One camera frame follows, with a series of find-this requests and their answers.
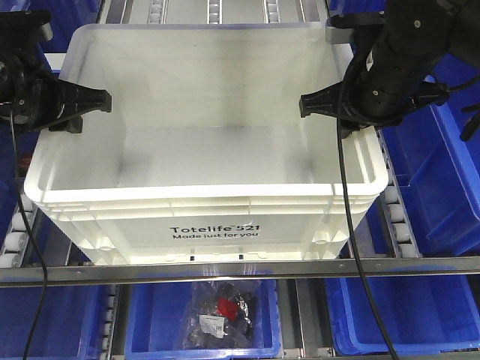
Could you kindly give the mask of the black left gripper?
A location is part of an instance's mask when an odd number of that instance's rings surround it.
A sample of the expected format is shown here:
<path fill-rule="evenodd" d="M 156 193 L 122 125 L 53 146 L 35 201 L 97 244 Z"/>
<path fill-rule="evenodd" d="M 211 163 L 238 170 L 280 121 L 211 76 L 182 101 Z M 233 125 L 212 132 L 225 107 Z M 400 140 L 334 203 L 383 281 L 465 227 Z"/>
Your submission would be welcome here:
<path fill-rule="evenodd" d="M 112 112 L 107 90 L 60 80 L 36 57 L 1 54 L 1 122 L 15 131 L 81 134 L 81 115 L 95 110 Z"/>

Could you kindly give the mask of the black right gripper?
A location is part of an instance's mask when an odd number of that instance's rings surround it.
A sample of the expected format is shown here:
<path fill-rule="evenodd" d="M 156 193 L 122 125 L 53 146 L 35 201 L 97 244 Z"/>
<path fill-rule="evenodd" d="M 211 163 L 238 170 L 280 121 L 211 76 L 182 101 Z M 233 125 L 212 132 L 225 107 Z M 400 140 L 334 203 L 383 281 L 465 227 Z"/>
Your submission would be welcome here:
<path fill-rule="evenodd" d="M 422 72 L 399 67 L 361 70 L 349 84 L 347 100 L 342 84 L 303 94 L 299 100 L 300 116 L 320 114 L 347 119 L 340 123 L 341 138 L 370 126 L 396 126 L 405 116 L 429 105 L 442 105 L 450 98 L 446 85 L 427 82 L 425 77 Z"/>

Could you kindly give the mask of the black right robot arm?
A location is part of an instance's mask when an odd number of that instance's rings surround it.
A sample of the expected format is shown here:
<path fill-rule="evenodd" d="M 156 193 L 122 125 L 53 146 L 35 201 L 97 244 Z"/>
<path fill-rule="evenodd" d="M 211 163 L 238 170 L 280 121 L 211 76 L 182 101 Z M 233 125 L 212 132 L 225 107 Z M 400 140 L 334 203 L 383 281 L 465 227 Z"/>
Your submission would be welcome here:
<path fill-rule="evenodd" d="M 335 15 L 329 24 L 352 32 L 354 56 L 341 82 L 303 94 L 299 109 L 340 119 L 343 137 L 399 125 L 465 89 L 426 81 L 446 54 L 479 66 L 478 1 L 387 1 L 382 12 Z"/>

